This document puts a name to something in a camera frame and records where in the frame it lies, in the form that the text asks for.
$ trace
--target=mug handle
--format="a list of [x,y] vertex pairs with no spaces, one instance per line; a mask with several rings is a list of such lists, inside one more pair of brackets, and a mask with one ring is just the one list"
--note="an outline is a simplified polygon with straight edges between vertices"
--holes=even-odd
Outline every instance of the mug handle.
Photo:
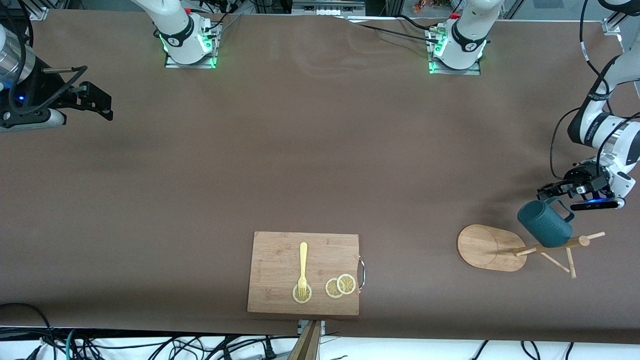
[[562,200],[560,200],[560,198],[559,198],[559,197],[551,197],[551,198],[547,199],[545,202],[547,203],[547,205],[549,205],[549,206],[550,206],[550,205],[551,205],[551,204],[553,204],[555,201],[558,201],[558,202],[560,203],[560,205],[562,205],[562,207],[563,207],[565,210],[569,211],[569,215],[567,215],[567,217],[566,217],[566,218],[564,218],[563,220],[564,220],[565,222],[571,222],[571,220],[573,220],[573,218],[575,218],[575,213],[574,213],[570,208],[567,208],[567,207],[566,207],[566,205],[564,205],[564,203],[562,202]]

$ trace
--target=yellow fork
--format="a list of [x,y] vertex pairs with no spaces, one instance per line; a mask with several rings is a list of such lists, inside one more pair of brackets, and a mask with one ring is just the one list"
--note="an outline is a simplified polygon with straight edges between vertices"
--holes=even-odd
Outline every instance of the yellow fork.
[[298,278],[298,298],[304,299],[307,296],[307,243],[300,243],[300,278]]

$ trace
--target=wooden cutting board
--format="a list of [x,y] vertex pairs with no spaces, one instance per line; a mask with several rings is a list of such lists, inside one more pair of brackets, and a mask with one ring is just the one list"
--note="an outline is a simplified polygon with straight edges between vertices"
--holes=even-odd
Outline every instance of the wooden cutting board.
[[[300,243],[308,244],[307,283],[311,299],[293,300],[300,277]],[[358,280],[359,236],[352,234],[271,233],[256,231],[249,280],[247,311],[250,313],[302,315],[357,315],[358,289],[333,299],[326,294],[327,280],[342,274]]]

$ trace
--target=robotic arm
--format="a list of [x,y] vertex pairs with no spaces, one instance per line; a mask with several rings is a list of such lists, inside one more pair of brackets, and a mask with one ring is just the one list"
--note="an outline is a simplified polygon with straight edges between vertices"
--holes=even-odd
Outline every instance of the robotic arm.
[[[61,108],[89,110],[112,120],[107,93],[88,81],[72,86],[85,70],[52,69],[23,39],[0,26],[0,132],[64,125],[67,117]],[[76,74],[64,82],[63,72]]]
[[444,23],[446,41],[434,55],[452,69],[467,69],[482,56],[486,36],[504,0],[467,0],[459,19]]
[[209,54],[212,33],[217,24],[196,13],[187,13],[180,0],[132,0],[153,20],[160,32],[164,50],[177,63],[192,64]]
[[[600,4],[610,10],[640,11],[640,0],[623,4]],[[538,189],[538,198],[547,199],[564,194],[582,200],[571,205],[573,210],[619,209],[633,189],[636,180],[628,173],[640,158],[640,123],[603,111],[616,85],[640,79],[640,47],[636,35],[629,52],[616,56],[605,66],[580,110],[571,121],[567,132],[571,141],[601,149],[600,156],[576,164],[564,179]]]

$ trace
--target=wooden peg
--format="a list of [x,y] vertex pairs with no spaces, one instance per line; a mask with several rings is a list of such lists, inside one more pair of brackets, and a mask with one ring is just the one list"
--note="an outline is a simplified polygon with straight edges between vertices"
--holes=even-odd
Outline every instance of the wooden peg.
[[556,259],[550,257],[549,255],[547,255],[546,252],[541,252],[540,255],[544,256],[547,260],[551,261],[552,263],[556,264],[557,267],[561,268],[564,272],[570,272],[571,270],[567,269],[564,265],[558,263],[556,261]]
[[596,233],[596,234],[587,235],[589,240],[592,240],[592,239],[595,239],[595,238],[601,238],[603,236],[605,236],[604,231],[600,231],[599,233]]
[[[598,235],[597,237],[603,236],[603,235],[600,235],[600,233],[594,234],[594,235]],[[515,256],[523,256],[523,255],[531,254],[534,252],[539,254],[541,252],[558,251],[558,250],[562,250],[565,247],[589,246],[590,243],[591,241],[589,240],[589,236],[578,236],[575,238],[570,238],[569,240],[567,240],[567,242],[564,245],[560,247],[544,247],[540,244],[536,244],[531,246],[519,247],[519,248],[513,249],[512,251]]]
[[532,247],[531,249],[520,251],[519,253],[515,254],[515,256],[523,256],[526,254],[530,254],[532,252],[536,252],[536,250],[537,250],[536,247]]
[[569,260],[569,269],[571,271],[571,278],[575,279],[575,265],[573,264],[573,256],[571,255],[571,248],[566,248],[566,258]]

